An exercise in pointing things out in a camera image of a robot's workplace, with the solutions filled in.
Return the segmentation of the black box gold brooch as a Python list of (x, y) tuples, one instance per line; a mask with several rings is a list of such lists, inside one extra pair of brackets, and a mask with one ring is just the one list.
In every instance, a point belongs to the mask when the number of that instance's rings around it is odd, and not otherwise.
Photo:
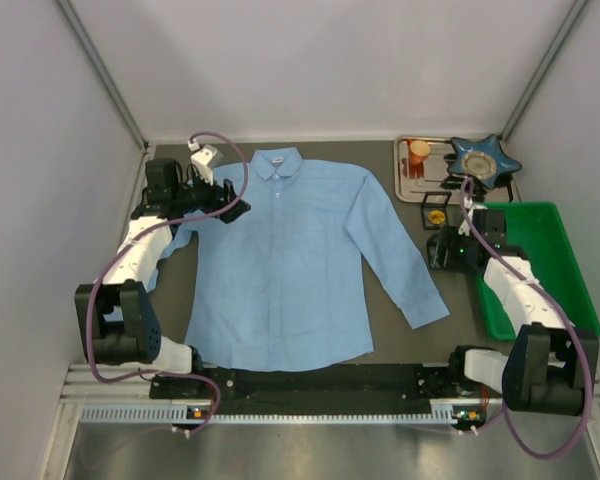
[(424, 230), (438, 230), (448, 224), (447, 206), (451, 193), (427, 191), (420, 203), (420, 216)]

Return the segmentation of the light blue shirt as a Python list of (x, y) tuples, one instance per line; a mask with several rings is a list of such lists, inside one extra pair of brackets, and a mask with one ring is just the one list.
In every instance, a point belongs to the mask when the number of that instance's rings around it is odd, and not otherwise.
[(198, 243), (185, 343), (223, 368), (307, 371), (373, 351), (362, 268), (412, 328), (449, 313), (385, 189), (366, 168), (258, 150), (216, 169), (250, 210), (231, 223), (181, 224)]

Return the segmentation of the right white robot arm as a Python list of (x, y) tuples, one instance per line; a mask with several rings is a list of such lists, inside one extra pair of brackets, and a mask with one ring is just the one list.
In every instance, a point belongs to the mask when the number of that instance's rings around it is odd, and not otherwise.
[(515, 339), (507, 355), (458, 347), (450, 357), (453, 374), (500, 393), (513, 411), (583, 414), (593, 390), (596, 335), (565, 326), (528, 255), (509, 243), (504, 210), (474, 207), (470, 217), (459, 227), (441, 227), (428, 239), (429, 266), (480, 278), (495, 295)]

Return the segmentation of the green plastic bin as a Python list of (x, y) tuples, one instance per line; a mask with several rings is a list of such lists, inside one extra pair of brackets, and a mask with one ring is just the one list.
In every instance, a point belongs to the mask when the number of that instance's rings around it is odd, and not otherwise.
[(557, 207), (549, 202), (496, 203), (505, 212), (507, 242), (529, 257), (534, 276), (579, 329), (600, 337), (600, 322)]

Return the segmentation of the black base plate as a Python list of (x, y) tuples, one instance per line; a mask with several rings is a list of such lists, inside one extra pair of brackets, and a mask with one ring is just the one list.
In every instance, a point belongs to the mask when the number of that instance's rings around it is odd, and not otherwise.
[(220, 388), (221, 415), (420, 414), (432, 400), (480, 407), (501, 395), (455, 381), (445, 364), (338, 364), (307, 372), (207, 368)]

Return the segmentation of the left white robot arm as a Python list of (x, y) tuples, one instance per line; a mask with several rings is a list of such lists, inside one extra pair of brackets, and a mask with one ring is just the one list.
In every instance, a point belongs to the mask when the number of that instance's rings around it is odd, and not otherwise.
[(150, 160), (146, 185), (132, 211), (126, 236), (109, 267), (74, 294), (81, 341), (96, 380), (112, 383), (99, 369), (135, 364), (143, 375), (200, 377), (204, 366), (193, 347), (161, 332), (149, 299), (150, 283), (162, 253), (185, 220), (217, 218), (231, 223), (250, 209), (229, 180), (213, 170), (220, 154), (204, 147), (187, 168), (174, 159)]

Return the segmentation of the metal tray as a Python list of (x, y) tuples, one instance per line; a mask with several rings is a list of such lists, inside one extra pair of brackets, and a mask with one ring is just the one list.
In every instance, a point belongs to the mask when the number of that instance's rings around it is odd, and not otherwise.
[[(447, 167), (456, 159), (450, 139), (422, 137), (420, 140), (429, 143), (431, 152), (419, 166), (409, 164), (409, 143), (418, 139), (402, 136), (394, 140), (395, 192), (398, 199), (408, 203), (421, 203), (427, 191), (448, 191), (451, 193), (449, 203), (460, 203), (459, 188), (465, 177), (452, 176), (447, 172)], [(474, 193), (481, 201), (518, 202), (520, 194), (514, 181), (515, 174), (501, 177), (493, 190), (487, 190), (474, 179)]]

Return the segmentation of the orange cup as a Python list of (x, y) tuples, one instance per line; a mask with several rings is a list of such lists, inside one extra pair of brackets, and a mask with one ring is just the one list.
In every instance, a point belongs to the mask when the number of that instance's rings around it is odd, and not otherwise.
[(411, 140), (409, 143), (409, 164), (412, 166), (422, 165), (429, 157), (431, 148), (428, 142), (423, 140)]

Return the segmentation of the aluminium front rail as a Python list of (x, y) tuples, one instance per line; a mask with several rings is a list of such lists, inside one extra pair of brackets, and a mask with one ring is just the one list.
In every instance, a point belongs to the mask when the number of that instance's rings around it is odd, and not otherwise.
[(70, 366), (60, 400), (80, 407), (84, 423), (449, 425), (469, 431), (492, 421), (500, 396), (461, 387), (446, 365), (344, 364), (300, 373), (209, 367), (212, 385), (163, 374), (113, 384), (86, 365)]

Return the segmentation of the blue star-shaped dish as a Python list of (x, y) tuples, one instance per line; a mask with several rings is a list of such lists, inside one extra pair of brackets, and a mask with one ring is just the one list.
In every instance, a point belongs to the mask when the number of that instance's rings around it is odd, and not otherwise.
[(500, 137), (488, 135), (481, 140), (460, 137), (450, 139), (456, 159), (447, 167), (447, 172), (456, 177), (473, 177), (487, 190), (496, 188), (499, 179), (513, 175), (522, 169), (522, 164), (507, 155)]

